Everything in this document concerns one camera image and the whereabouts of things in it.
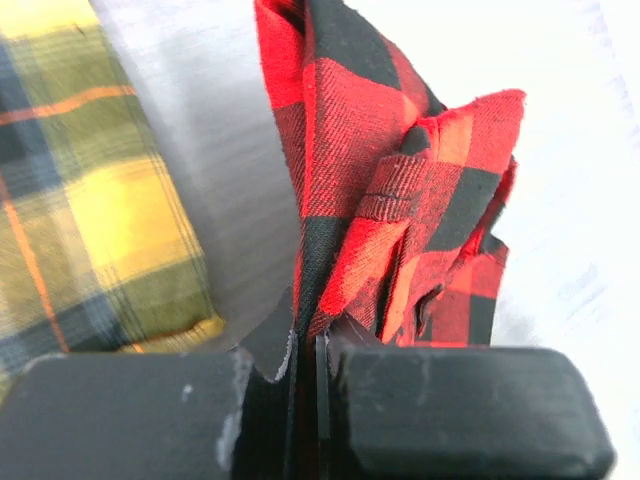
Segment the red black plaid shirt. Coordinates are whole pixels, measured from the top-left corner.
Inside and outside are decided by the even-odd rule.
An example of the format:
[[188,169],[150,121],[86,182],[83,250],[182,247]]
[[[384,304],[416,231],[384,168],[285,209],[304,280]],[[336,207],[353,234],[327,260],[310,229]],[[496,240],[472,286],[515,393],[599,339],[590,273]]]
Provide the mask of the red black plaid shirt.
[[397,346],[486,345],[508,250],[525,95],[448,108],[340,1],[255,5],[266,90],[300,217],[293,315]]

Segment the yellow plaid shirt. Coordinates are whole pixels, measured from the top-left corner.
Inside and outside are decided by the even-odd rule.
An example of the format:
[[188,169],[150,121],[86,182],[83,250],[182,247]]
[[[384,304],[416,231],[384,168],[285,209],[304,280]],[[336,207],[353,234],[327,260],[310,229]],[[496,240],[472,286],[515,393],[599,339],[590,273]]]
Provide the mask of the yellow plaid shirt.
[[92,6],[1,5],[1,386],[52,353],[224,327],[203,251]]

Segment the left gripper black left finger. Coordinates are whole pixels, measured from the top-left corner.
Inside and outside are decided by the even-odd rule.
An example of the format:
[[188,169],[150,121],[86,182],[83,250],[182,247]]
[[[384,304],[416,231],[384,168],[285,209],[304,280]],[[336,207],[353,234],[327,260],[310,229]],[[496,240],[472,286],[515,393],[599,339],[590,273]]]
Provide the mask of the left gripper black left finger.
[[5,479],[289,479],[292,294],[226,352],[51,354],[1,405]]

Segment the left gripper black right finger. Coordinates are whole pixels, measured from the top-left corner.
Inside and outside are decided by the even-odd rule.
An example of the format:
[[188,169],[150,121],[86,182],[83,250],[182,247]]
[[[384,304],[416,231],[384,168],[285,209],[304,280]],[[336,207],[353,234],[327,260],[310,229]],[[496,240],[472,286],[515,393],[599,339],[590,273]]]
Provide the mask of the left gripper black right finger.
[[557,351],[390,347],[343,319],[315,358],[324,479],[603,479],[615,463]]

